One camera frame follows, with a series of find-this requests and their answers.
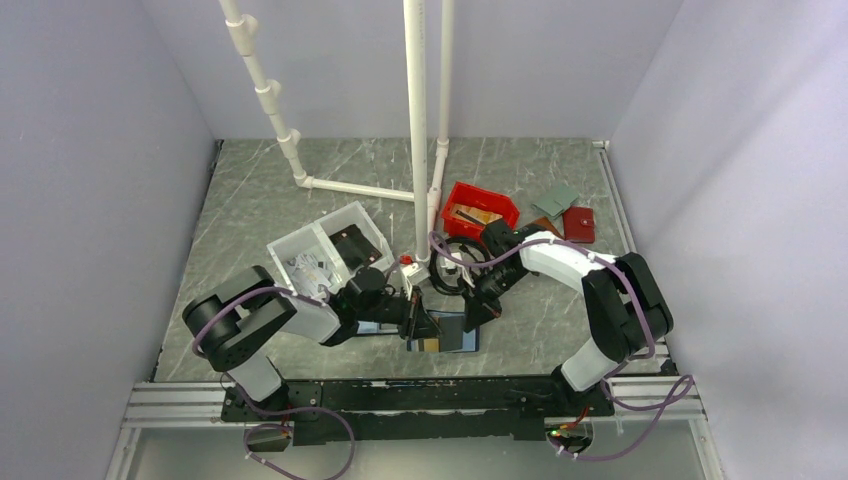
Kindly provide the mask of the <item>grey VIP credit card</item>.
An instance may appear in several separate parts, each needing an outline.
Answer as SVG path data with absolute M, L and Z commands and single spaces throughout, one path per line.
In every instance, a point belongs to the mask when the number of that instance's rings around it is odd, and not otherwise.
M 443 315 L 438 318 L 441 334 L 439 340 L 439 352 L 454 352 L 463 349 L 464 342 L 464 317 L 462 315 Z

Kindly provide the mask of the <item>blue card holder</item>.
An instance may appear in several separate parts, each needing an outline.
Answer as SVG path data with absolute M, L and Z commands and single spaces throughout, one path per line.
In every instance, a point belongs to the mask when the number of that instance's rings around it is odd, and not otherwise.
M 437 311 L 437 310 L 428 310 L 428 313 L 438 322 L 438 318 L 443 315 L 462 315 L 465 319 L 465 315 L 462 312 L 446 312 L 446 311 Z M 474 353 L 478 352 L 480 349 L 480 329 L 477 328 L 471 332 L 465 333 L 463 349 L 454 352 L 439 352 L 439 353 Z

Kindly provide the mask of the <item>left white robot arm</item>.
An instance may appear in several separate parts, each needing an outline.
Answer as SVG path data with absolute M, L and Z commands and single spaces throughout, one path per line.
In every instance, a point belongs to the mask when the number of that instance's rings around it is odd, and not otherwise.
M 393 325 L 403 340 L 441 334 L 419 288 L 397 292 L 387 275 L 372 267 L 359 269 L 337 291 L 313 298 L 276 284 L 265 268 L 252 266 L 191 301 L 182 319 L 193 337 L 193 353 L 230 377 L 264 420 L 279 417 L 288 402 L 283 376 L 260 353 L 279 332 L 326 347 L 356 336 L 362 322 Z

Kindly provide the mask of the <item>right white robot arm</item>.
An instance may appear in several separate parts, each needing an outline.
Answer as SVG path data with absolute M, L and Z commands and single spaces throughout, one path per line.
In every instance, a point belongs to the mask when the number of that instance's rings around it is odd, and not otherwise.
M 661 290 L 637 253 L 599 254 L 538 224 L 514 229 L 503 220 L 488 224 L 481 240 L 493 258 L 481 276 L 462 287 L 465 330 L 499 318 L 501 296 L 530 273 L 551 278 L 584 300 L 589 338 L 561 364 L 563 380 L 550 391 L 553 406 L 564 415 L 578 413 L 589 402 L 590 388 L 673 328 Z

